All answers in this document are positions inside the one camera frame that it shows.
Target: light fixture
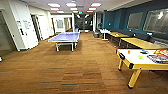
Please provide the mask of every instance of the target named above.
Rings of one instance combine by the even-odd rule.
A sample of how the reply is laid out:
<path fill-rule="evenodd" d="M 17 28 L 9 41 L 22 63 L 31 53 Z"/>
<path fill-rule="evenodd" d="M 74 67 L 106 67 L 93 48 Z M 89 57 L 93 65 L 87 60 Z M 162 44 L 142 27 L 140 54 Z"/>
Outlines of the light fixture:
<path fill-rule="evenodd" d="M 57 3 L 49 3 L 48 5 L 51 7 L 60 7 L 60 5 Z"/>
<path fill-rule="evenodd" d="M 51 8 L 51 10 L 59 10 L 58 8 Z"/>
<path fill-rule="evenodd" d="M 98 7 L 98 6 L 100 6 L 101 4 L 100 3 L 93 3 L 91 6 L 92 7 Z"/>
<path fill-rule="evenodd" d="M 78 13 L 78 11 L 73 11 L 73 13 Z"/>
<path fill-rule="evenodd" d="M 57 11 L 58 13 L 64 13 L 64 11 Z"/>
<path fill-rule="evenodd" d="M 87 12 L 93 12 L 93 11 L 87 11 Z"/>
<path fill-rule="evenodd" d="M 89 10 L 96 10 L 96 8 L 89 8 Z"/>
<path fill-rule="evenodd" d="M 75 3 L 67 3 L 66 4 L 68 7 L 76 7 L 76 4 Z"/>
<path fill-rule="evenodd" d="M 87 18 L 89 15 L 87 14 L 87 15 L 85 15 L 85 18 Z"/>
<path fill-rule="evenodd" d="M 76 0 L 72 0 L 72 2 L 76 2 Z"/>
<path fill-rule="evenodd" d="M 78 10 L 77 8 L 70 8 L 70 10 Z"/>
<path fill-rule="evenodd" d="M 80 16 L 79 15 L 76 15 L 78 18 L 80 18 Z"/>
<path fill-rule="evenodd" d="M 158 15 L 158 19 L 161 19 L 163 17 L 163 12 L 160 12 L 160 14 Z"/>

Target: table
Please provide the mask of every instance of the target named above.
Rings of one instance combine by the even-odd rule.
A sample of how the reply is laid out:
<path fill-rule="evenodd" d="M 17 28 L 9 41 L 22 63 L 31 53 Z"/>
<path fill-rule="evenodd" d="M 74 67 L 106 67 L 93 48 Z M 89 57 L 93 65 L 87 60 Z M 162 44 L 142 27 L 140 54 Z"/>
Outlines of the table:
<path fill-rule="evenodd" d="M 153 44 L 151 42 L 147 42 L 138 38 L 121 38 L 122 40 L 131 43 L 139 48 L 146 49 L 146 50 L 152 50 L 152 49 L 166 49 L 160 45 Z"/>
<path fill-rule="evenodd" d="M 63 32 L 50 38 L 48 42 L 56 42 L 57 51 L 59 51 L 59 46 L 61 45 L 72 45 L 73 51 L 73 45 L 75 44 L 76 48 L 79 35 L 80 32 Z"/>
<path fill-rule="evenodd" d="M 106 29 L 100 29 L 101 33 L 104 33 L 104 38 L 102 40 L 108 40 L 106 39 L 105 33 L 110 33 L 110 31 L 106 30 Z"/>
<path fill-rule="evenodd" d="M 108 34 L 110 34 L 111 35 L 111 41 L 112 41 L 112 36 L 113 37 L 116 37 L 116 38 L 120 38 L 120 41 L 119 41 L 119 46 L 120 46 L 120 44 L 121 44 L 121 38 L 126 38 L 126 37 L 129 37 L 128 35 L 125 35 L 125 34 L 122 34 L 122 33 L 118 33 L 118 32 L 110 32 L 110 33 L 108 33 Z"/>
<path fill-rule="evenodd" d="M 150 55 L 154 53 L 155 50 L 145 50 L 148 51 Z M 141 54 L 142 50 L 136 49 L 136 50 L 130 50 L 130 54 L 128 54 L 128 49 L 118 49 L 117 55 L 119 53 L 122 53 L 125 56 L 125 59 L 120 59 L 119 63 L 119 71 L 122 70 L 123 63 L 129 69 L 133 69 L 134 72 L 132 74 L 132 77 L 128 83 L 128 87 L 132 89 L 138 79 L 139 74 L 141 73 L 141 70 L 168 70 L 168 64 L 158 64 L 150 60 L 147 55 L 149 54 Z"/>

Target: doorway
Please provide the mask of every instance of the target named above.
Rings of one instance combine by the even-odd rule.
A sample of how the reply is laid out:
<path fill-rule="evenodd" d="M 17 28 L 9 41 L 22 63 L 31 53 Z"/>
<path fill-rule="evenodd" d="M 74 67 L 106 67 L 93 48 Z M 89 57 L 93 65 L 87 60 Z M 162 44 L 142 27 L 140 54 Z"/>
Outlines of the doorway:
<path fill-rule="evenodd" d="M 9 32 L 2 12 L 0 11 L 0 56 L 16 51 L 16 46 Z"/>
<path fill-rule="evenodd" d="M 93 14 L 76 14 L 75 28 L 81 32 L 93 31 Z"/>
<path fill-rule="evenodd" d="M 35 29 L 38 41 L 43 40 L 41 29 L 38 22 L 38 17 L 36 15 L 31 15 L 31 18 L 33 21 L 33 25 L 34 25 L 34 29 Z"/>

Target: glass door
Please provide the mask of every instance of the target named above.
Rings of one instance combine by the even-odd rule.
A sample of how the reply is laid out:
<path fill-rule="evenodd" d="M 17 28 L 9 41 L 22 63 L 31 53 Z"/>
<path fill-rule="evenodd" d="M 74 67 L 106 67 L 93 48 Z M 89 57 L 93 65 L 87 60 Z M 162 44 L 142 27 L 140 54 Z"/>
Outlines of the glass door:
<path fill-rule="evenodd" d="M 81 32 L 93 31 L 93 14 L 75 14 L 75 28 Z"/>

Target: floor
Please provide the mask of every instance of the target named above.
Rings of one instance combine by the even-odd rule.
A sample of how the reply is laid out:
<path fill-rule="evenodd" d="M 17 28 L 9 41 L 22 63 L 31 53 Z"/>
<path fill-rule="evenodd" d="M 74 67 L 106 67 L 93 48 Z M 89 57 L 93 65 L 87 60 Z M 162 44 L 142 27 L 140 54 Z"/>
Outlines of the floor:
<path fill-rule="evenodd" d="M 167 94 L 167 71 L 144 70 L 129 89 L 133 70 L 118 71 L 114 46 L 82 32 L 73 52 L 71 46 L 57 52 L 47 40 L 13 52 L 0 62 L 0 94 Z"/>

